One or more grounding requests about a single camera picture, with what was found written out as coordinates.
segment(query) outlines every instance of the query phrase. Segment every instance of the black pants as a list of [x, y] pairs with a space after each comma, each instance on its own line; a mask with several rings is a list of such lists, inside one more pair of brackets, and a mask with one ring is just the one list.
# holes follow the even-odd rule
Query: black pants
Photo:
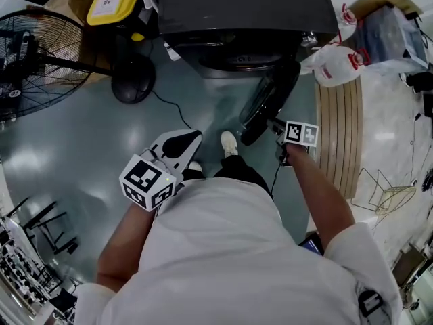
[[433, 90], [433, 73], [421, 72], [409, 75], [406, 77], [406, 83], [413, 87], [416, 93]]
[[[223, 168], [216, 173], [214, 177], [220, 178], [233, 178], [238, 181], [247, 181], [249, 183], [257, 184], [267, 191], [269, 195], [271, 192], [266, 185], [265, 180], [260, 176], [256, 170], [249, 167], [245, 160], [239, 155], [231, 155], [221, 161]], [[205, 176], [202, 172], [197, 170], [184, 170], [183, 180], [189, 181], [190, 179], [204, 179]]]

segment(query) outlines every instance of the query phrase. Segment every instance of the yellow container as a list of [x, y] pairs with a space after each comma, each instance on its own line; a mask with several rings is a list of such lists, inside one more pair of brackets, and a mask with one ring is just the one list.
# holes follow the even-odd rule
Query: yellow container
[[87, 14], [89, 25], [122, 22], [134, 10], [137, 0], [94, 0]]

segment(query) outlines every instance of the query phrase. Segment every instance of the shoe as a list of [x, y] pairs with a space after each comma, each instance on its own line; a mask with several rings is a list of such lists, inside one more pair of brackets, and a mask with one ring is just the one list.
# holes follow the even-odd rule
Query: shoe
[[406, 74], [405, 73], [400, 73], [398, 74], [398, 76], [400, 77], [400, 80], [406, 85], [406, 87], [410, 87], [410, 85], [407, 84], [406, 82]]
[[201, 173], [203, 173], [202, 166], [198, 162], [196, 162], [196, 161], [191, 161], [189, 163], [188, 169], [189, 170], [194, 170], [194, 171], [200, 171]]
[[225, 158], [231, 155], [237, 155], [236, 137], [230, 131], [224, 131], [221, 134], [221, 144], [223, 145]]

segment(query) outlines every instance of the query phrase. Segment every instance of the white shirt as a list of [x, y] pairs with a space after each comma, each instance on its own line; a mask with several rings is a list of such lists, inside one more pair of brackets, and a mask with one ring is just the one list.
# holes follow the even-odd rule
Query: white shirt
[[187, 184], [161, 208], [138, 273], [117, 294], [77, 289], [75, 324], [360, 324], [359, 285], [378, 292], [398, 324], [396, 282], [366, 224], [338, 234], [322, 257], [295, 245], [262, 188]]

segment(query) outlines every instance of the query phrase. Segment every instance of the gray floor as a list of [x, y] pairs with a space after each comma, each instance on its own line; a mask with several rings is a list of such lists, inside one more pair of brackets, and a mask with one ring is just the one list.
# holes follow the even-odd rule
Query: gray floor
[[[238, 114], [258, 80], [204, 80], [183, 60], [171, 62], [160, 40], [152, 59], [158, 77], [155, 90], [179, 103], [185, 120], [203, 132], [196, 159], [212, 176], [223, 157], [219, 135], [225, 129], [240, 130]], [[300, 78], [279, 118], [315, 123], [312, 77]], [[66, 211], [68, 216], [50, 229], [73, 228], [68, 235], [76, 234], [81, 243], [73, 255], [61, 253], [53, 261], [44, 238], [38, 237], [42, 258], [62, 274], [92, 280], [98, 255], [129, 204], [120, 190], [120, 172], [133, 153], [161, 133], [182, 128], [176, 108], [153, 95], [136, 105], [118, 102], [109, 79], [85, 85], [53, 107], [8, 123], [0, 132], [0, 154], [9, 191], [14, 204], [31, 197], [20, 213], [22, 223], [56, 200], [58, 206], [50, 215]], [[275, 137], [269, 131], [253, 146], [240, 146], [240, 154], [269, 186], [277, 168], [275, 151]], [[280, 171], [274, 195], [284, 226], [300, 242], [308, 213], [291, 169]]]

